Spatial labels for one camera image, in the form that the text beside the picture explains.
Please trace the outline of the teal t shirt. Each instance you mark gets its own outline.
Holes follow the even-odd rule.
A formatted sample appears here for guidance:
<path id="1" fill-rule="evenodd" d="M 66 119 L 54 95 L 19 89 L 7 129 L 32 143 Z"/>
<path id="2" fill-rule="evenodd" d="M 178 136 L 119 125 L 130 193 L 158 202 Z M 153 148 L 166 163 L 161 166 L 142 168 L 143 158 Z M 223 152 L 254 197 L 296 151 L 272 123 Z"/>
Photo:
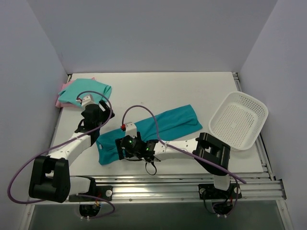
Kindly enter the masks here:
<path id="1" fill-rule="evenodd" d="M 198 132 L 202 125 L 198 121 L 196 113 L 190 104 L 165 111 L 155 116 L 159 136 L 162 140 L 172 141 Z M 135 123 L 144 141 L 156 139 L 156 127 L 152 117 Z M 124 131 L 120 128 L 101 134 L 96 141 L 99 153 L 100 165 L 107 165 L 119 160 L 115 140 L 124 137 Z"/>

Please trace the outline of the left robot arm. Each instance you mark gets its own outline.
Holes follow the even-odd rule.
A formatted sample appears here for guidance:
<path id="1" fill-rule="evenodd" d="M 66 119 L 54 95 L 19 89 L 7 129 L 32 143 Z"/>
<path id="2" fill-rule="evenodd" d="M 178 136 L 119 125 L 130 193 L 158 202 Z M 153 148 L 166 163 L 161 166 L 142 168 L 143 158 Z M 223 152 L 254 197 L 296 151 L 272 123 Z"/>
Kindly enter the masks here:
<path id="1" fill-rule="evenodd" d="M 69 196 L 80 196 L 91 201 L 97 195 L 95 179 L 89 176 L 71 176 L 71 164 L 100 136 L 100 126 L 114 117 L 110 107 L 101 100 L 85 106 L 83 119 L 78 124 L 69 143 L 47 156 L 34 160 L 29 196 L 62 203 Z"/>

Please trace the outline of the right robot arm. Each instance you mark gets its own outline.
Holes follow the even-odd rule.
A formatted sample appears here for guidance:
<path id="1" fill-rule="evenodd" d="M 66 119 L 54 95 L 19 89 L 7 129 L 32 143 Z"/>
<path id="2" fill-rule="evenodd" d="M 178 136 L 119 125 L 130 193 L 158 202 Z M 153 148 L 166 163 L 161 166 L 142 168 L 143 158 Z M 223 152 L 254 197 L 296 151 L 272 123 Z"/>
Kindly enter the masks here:
<path id="1" fill-rule="evenodd" d="M 182 141 L 143 141 L 140 133 L 115 140 L 119 159 L 137 158 L 154 166 L 154 163 L 172 159 L 195 159 L 213 175 L 213 192 L 223 198 L 230 193 L 228 164 L 231 147 L 208 133 Z"/>

